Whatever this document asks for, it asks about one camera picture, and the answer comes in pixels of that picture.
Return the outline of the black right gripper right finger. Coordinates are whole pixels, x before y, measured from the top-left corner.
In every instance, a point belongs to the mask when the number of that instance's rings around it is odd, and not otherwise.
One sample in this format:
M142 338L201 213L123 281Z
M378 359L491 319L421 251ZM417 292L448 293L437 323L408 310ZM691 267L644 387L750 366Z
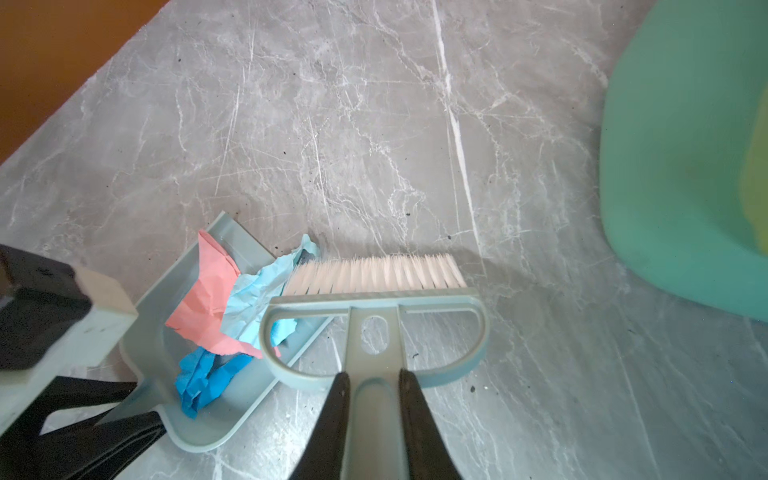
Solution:
M401 369L398 394L410 479L461 479L413 372Z

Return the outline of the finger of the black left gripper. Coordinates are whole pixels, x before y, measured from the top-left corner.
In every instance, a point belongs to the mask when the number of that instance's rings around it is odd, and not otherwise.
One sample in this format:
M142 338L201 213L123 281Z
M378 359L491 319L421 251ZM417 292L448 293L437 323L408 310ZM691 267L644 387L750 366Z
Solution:
M166 434L155 412L107 423L97 415L47 434L41 414L23 416L24 466L33 479L114 479Z
M110 382L57 376L1 435L1 439L36 436L50 414L59 410L121 402L137 385L136 381Z

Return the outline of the grey-green dustpan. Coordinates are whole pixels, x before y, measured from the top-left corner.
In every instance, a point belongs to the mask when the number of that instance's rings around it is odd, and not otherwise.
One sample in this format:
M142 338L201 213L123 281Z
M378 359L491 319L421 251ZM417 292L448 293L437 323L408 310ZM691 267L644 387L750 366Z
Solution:
M246 273L255 273L274 260L253 236L226 212L206 229ZM165 326L171 313L197 280L198 247L190 247L140 298L138 318L121 338L120 353L137 376L138 385L97 426L156 412L173 443L191 453L215 449L232 437L278 383L265 362L254 360L224 390L221 397L202 409L196 419L181 410L174 386L179 362L196 345ZM294 334L280 346L282 359L295 362L331 323L332 317L298 321Z

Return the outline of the grey-green hand brush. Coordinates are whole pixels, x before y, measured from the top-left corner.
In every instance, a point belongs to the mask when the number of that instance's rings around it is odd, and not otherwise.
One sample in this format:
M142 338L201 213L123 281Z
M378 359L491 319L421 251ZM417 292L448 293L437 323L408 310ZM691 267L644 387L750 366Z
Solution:
M414 315L469 314L478 337L459 359L413 370L407 364L402 326ZM410 479L400 414L398 376L413 372L426 389L452 383L483 359L490 321L479 292L465 281L449 254L312 260L299 265L281 296L272 299L259 329L268 347L275 322L285 319L343 317L347 320L345 357L338 373L351 383L349 421L340 479ZM268 369L281 383L300 390L323 390L333 375L305 373L266 349Z

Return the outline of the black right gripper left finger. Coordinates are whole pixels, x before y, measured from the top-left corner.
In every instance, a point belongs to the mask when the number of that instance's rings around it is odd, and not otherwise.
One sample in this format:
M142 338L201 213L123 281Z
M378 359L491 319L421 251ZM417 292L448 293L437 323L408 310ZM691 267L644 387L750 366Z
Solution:
M339 480L349 421L351 383L346 372L334 377L319 418L290 480Z

